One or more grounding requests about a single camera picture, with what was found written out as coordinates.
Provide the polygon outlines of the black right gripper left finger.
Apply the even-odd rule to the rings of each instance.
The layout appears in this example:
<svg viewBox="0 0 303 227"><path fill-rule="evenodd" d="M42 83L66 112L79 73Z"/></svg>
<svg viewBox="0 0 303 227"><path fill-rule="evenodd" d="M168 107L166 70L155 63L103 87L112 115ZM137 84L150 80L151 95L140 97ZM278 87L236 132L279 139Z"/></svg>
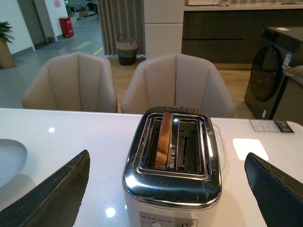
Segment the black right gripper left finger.
<svg viewBox="0 0 303 227"><path fill-rule="evenodd" d="M90 156L80 152L0 212L2 227L72 227L88 184Z"/></svg>

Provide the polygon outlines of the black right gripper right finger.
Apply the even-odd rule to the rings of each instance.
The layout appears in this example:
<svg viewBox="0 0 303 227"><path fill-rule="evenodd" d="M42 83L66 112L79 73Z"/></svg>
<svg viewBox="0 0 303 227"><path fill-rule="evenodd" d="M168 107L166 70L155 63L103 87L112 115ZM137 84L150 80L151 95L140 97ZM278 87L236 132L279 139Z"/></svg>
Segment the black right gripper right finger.
<svg viewBox="0 0 303 227"><path fill-rule="evenodd" d="M254 153L244 169L250 189L268 227L303 225L303 184Z"/></svg>

